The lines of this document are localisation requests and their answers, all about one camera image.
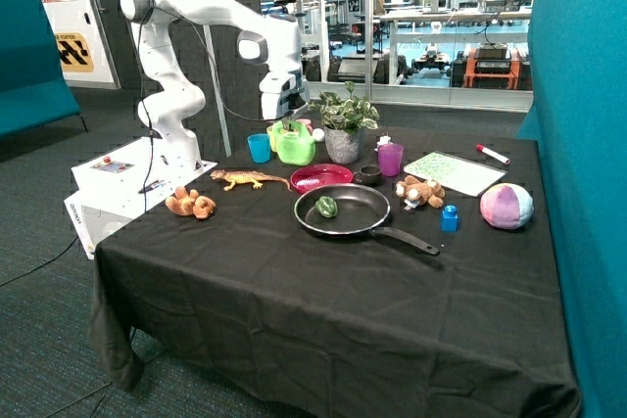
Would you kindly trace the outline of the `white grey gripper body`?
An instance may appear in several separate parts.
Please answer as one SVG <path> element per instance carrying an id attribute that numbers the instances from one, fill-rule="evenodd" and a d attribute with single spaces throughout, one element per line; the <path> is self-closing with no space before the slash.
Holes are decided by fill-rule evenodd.
<path id="1" fill-rule="evenodd" d="M 281 119 L 307 105 L 309 85 L 300 70 L 269 71 L 260 83 L 263 119 Z"/>

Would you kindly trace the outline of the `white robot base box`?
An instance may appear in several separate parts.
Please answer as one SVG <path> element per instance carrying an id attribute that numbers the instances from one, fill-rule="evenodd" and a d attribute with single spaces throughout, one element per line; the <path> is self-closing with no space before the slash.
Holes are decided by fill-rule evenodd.
<path id="1" fill-rule="evenodd" d="M 73 167 L 78 191 L 65 205 L 86 256 L 92 259 L 98 243 L 215 166 L 202 161 L 184 170 L 163 140 L 141 137 Z"/>

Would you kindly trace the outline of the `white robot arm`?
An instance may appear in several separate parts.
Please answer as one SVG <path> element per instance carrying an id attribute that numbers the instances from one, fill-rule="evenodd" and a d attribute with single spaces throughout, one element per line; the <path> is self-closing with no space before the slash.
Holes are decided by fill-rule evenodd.
<path id="1" fill-rule="evenodd" d="M 260 83 L 265 119 L 288 116 L 310 99 L 300 29 L 291 15 L 262 16 L 235 0 L 121 0 L 121 10 L 132 23 L 144 72 L 163 88 L 144 99 L 138 112 L 163 138 L 171 168 L 192 171 L 200 166 L 197 137 L 182 122 L 205 106 L 204 92 L 185 77 L 176 59 L 169 36 L 175 20 L 239 28 L 237 48 L 243 62 L 268 67 Z"/>

